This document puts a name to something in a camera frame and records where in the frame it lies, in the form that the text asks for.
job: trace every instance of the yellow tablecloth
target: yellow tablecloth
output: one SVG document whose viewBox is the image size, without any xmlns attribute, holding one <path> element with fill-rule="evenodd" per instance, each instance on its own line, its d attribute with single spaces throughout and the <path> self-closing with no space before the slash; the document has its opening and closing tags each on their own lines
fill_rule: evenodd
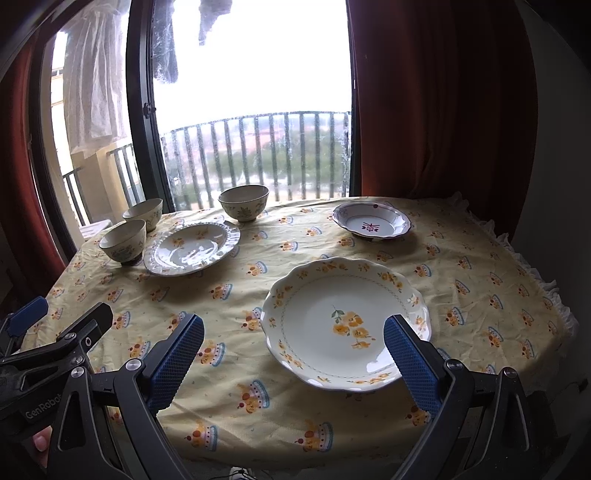
<svg viewBox="0 0 591 480">
<path fill-rule="evenodd" d="M 202 349 L 172 406 L 158 414 L 182 457 L 261 468 L 303 468 L 354 456 L 403 458 L 429 420 L 404 382 L 369 394 L 314 388 L 271 356 L 258 324 L 275 280 L 296 265 L 343 255 L 386 264 L 421 291 L 430 310 L 431 341 L 443 356 L 479 371 L 510 365 L 527 390 L 543 387 L 569 332 L 538 282 L 445 200 L 375 200 L 405 212 L 412 230 L 394 241 L 370 243 L 330 219 L 348 199 L 291 202 L 241 225 L 231 256 L 180 278 L 149 275 L 143 265 L 121 267 L 98 248 L 104 233 L 99 234 L 62 274 L 47 297 L 50 314 L 31 329 L 24 346 L 54 341 L 104 301 L 113 308 L 113 328 L 89 356 L 97 371 L 118 369 L 167 337 L 182 312 L 197 313 L 206 329 Z M 151 237 L 179 222 L 222 213 L 165 215 Z M 117 412 L 113 417 L 121 420 Z"/>
</svg>

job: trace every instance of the white plate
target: white plate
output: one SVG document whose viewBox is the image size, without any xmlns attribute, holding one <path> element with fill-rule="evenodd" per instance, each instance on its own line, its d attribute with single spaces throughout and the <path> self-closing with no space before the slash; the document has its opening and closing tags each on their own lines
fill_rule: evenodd
<svg viewBox="0 0 591 480">
<path fill-rule="evenodd" d="M 419 338 L 431 338 L 427 306 L 406 278 L 367 260 L 331 257 L 275 282 L 261 326 L 273 356 L 305 382 L 369 391 L 400 378 L 384 344 L 384 322 L 397 313 Z"/>
<path fill-rule="evenodd" d="M 157 238 L 144 254 L 148 271 L 163 277 L 187 275 L 219 262 L 240 240 L 229 222 L 192 222 Z"/>
<path fill-rule="evenodd" d="M 334 209 L 333 220 L 342 228 L 374 242 L 408 232 L 411 222 L 396 208 L 376 202 L 346 202 Z"/>
</svg>

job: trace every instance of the window latch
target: window latch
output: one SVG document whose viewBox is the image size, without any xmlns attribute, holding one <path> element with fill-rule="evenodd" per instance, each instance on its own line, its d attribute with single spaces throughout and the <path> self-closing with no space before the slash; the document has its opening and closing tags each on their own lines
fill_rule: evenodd
<svg viewBox="0 0 591 480">
<path fill-rule="evenodd" d="M 156 107 L 150 103 L 145 103 L 142 111 L 144 112 L 145 118 L 150 118 L 152 114 L 156 111 Z"/>
</svg>

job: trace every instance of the ceramic bowl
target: ceramic bowl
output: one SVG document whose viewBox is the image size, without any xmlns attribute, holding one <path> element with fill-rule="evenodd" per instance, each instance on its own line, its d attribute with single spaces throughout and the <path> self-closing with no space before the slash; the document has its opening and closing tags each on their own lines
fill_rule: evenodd
<svg viewBox="0 0 591 480">
<path fill-rule="evenodd" d="M 146 231 L 151 232 L 156 229 L 156 225 L 162 218 L 162 200 L 150 199 L 137 203 L 129 210 L 124 211 L 122 217 L 126 222 L 136 219 L 145 220 Z"/>
<path fill-rule="evenodd" d="M 122 265 L 136 265 L 142 258 L 146 243 L 146 222 L 129 220 L 117 225 L 99 242 L 107 256 Z"/>
<path fill-rule="evenodd" d="M 268 196 L 269 189 L 263 185 L 242 185 L 226 190 L 218 200 L 229 216 L 249 222 L 265 209 Z"/>
</svg>

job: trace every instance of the metal railing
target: metal railing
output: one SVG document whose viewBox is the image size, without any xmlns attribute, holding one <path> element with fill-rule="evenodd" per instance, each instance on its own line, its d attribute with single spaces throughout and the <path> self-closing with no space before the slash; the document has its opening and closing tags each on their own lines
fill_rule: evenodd
<svg viewBox="0 0 591 480">
<path fill-rule="evenodd" d="M 76 220 L 80 226 L 85 226 L 92 223 L 92 217 L 86 203 L 86 198 L 82 192 L 82 187 L 80 186 L 78 172 L 81 169 L 82 167 L 77 167 L 74 170 L 63 174 L 61 177 L 64 181 L 72 209 L 76 214 Z"/>
<path fill-rule="evenodd" d="M 127 201 L 127 206 L 131 207 L 136 203 L 145 200 L 144 190 L 139 180 L 138 166 L 135 162 L 135 151 L 133 144 L 127 144 L 107 152 L 107 156 L 112 155 L 117 166 L 119 181 L 123 188 L 123 194 Z"/>
<path fill-rule="evenodd" d="M 213 207 L 238 185 L 267 185 L 277 201 L 346 196 L 350 112 L 297 111 L 237 116 L 162 134 L 168 185 L 177 209 Z M 134 149 L 115 158 L 129 205 L 142 201 Z"/>
</svg>

